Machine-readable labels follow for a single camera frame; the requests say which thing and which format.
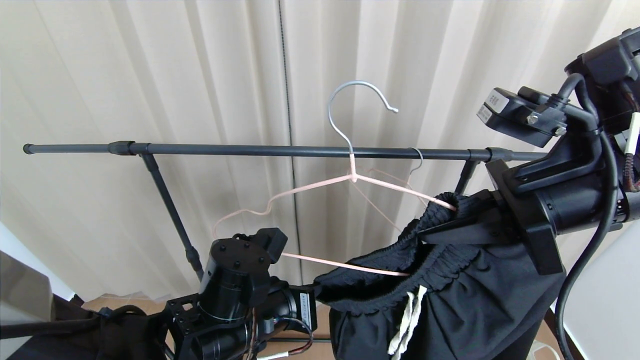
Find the screw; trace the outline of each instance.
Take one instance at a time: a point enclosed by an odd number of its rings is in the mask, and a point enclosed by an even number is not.
[[[537,122],[538,122],[538,116],[537,115],[531,114],[531,115],[527,116],[527,124],[533,125],[533,124],[535,124]]]
[[[566,127],[564,126],[561,126],[554,131],[554,135],[556,136],[563,136],[564,134],[566,134]]]

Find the wooden floor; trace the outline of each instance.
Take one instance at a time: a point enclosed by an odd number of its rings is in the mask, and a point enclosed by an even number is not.
[[[154,314],[162,311],[164,309],[164,302],[154,302],[153,300],[149,300],[149,298],[145,297],[142,294],[133,294],[126,297],[117,297],[115,295],[105,294],[95,300],[84,303],[83,308],[98,311],[103,307],[109,307],[111,309],[116,309],[120,306],[132,304],[138,306],[140,309],[144,310],[147,314]],[[317,317],[318,317],[318,329],[314,332],[315,338],[329,338],[329,308],[320,305],[317,309]],[[285,338],[293,338],[300,337],[303,338],[304,335],[298,332],[281,332],[279,337]],[[551,345],[558,354],[560,354],[560,350],[558,348],[556,339],[551,332],[551,330],[547,327],[547,325],[543,322],[540,330],[538,331],[538,335],[536,337],[537,340],[542,341]],[[167,339],[167,344],[173,346],[173,340],[169,337]],[[292,348],[296,348],[301,346],[302,343],[269,343],[267,349],[260,353],[261,356],[268,354],[275,354],[277,352],[283,352],[286,350],[290,350]],[[333,351],[330,343],[314,343],[314,345],[306,351],[304,354],[300,354],[294,357],[295,360],[333,360]],[[540,350],[536,353],[536,360],[556,360],[553,353],[547,349]]]

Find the cable connector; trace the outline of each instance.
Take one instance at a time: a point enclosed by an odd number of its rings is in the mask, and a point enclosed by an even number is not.
[[[629,138],[625,146],[625,154],[636,154],[638,136],[640,136],[640,113],[633,113],[631,115],[631,125],[629,126]]]

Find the white label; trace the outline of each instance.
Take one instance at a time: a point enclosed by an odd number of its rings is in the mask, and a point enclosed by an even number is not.
[[[300,317],[302,322],[311,329],[311,309],[309,304],[309,295],[300,293]]]
[[[491,115],[493,115],[493,113],[491,112],[491,110],[489,110],[489,108],[486,107],[486,105],[483,104],[480,107],[480,110],[478,110],[478,112],[476,113],[476,115],[480,118],[480,120],[482,120],[482,122],[486,124],[486,122],[489,121],[489,118],[491,117]]]
[[[486,97],[484,101],[496,114],[501,113],[504,110],[504,107],[509,103],[509,99],[502,96],[499,92],[491,90],[489,96]]]

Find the hanger bottom bar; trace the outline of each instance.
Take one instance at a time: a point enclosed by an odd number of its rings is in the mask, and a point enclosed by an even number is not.
[[[349,151],[345,147],[321,146],[269,146],[269,145],[200,145],[200,144],[168,144],[138,143],[130,141],[112,142],[109,144],[68,144],[68,145],[33,145],[26,144],[23,150],[27,154],[43,153],[86,153],[108,152],[117,155],[139,154],[182,154],[182,155],[234,155],[234,156],[296,156],[311,158],[347,158]],[[378,159],[419,159],[418,153],[411,149],[355,147],[357,158]],[[537,160],[546,155],[543,152],[520,152],[488,147],[486,149],[420,149],[423,158],[429,160]]]

